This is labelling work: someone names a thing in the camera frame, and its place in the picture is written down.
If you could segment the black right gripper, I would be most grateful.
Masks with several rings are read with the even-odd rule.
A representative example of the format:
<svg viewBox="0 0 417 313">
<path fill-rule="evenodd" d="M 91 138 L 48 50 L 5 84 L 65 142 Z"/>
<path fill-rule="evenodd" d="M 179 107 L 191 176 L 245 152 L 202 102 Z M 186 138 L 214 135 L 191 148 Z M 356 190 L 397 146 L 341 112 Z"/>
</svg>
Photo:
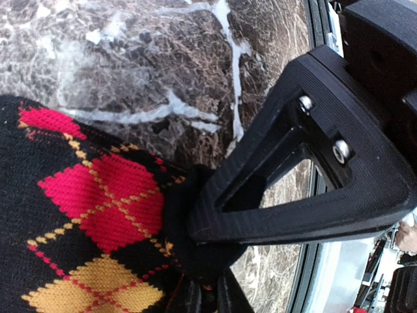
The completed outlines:
<svg viewBox="0 0 417 313">
<path fill-rule="evenodd" d="M 382 105 L 384 132 L 416 167 L 416 3 L 342 1 L 349 73 Z"/>
</svg>

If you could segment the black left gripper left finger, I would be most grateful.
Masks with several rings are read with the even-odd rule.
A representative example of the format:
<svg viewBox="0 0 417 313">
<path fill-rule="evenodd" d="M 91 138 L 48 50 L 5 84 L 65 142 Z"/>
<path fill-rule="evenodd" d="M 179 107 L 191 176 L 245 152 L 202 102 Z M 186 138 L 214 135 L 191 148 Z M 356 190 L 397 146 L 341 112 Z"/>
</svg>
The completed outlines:
<svg viewBox="0 0 417 313">
<path fill-rule="evenodd" d="M 169 298 L 165 312 L 201 312 L 201 300 L 200 285 L 196 281 L 182 276 Z"/>
</svg>

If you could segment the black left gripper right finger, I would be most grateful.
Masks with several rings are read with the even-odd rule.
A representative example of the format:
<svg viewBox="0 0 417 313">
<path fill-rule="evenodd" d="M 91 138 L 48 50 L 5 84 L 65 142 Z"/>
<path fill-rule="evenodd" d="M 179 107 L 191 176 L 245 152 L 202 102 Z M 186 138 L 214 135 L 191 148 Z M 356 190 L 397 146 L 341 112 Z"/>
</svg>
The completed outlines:
<svg viewBox="0 0 417 313">
<path fill-rule="evenodd" d="M 254 313 L 230 269 L 225 270 L 218 278 L 217 300 L 219 313 Z"/>
</svg>

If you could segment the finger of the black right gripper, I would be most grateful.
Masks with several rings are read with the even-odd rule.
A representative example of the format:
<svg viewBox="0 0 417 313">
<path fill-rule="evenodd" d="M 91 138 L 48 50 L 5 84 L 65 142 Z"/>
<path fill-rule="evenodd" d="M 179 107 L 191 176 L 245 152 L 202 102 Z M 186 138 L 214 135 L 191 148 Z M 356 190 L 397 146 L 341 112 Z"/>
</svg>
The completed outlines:
<svg viewBox="0 0 417 313">
<path fill-rule="evenodd" d="M 373 237 L 416 207 L 410 163 L 350 87 L 344 60 L 321 46 L 291 61 L 233 152 L 203 187 L 188 231 L 197 243 L 268 245 Z M 261 209 L 245 204 L 300 161 L 328 191 Z"/>
</svg>

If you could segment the black red yellow argyle sock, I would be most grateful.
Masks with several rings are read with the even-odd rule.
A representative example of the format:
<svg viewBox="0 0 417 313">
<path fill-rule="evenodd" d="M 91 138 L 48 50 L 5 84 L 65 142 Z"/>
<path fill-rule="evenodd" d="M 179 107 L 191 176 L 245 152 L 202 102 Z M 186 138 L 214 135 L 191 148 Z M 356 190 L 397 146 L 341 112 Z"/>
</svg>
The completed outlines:
<svg viewBox="0 0 417 313">
<path fill-rule="evenodd" d="M 24 97 L 1 97 L 1 311 L 165 312 L 182 276 L 218 312 L 241 246 L 198 252 L 188 208 L 212 175 Z"/>
</svg>

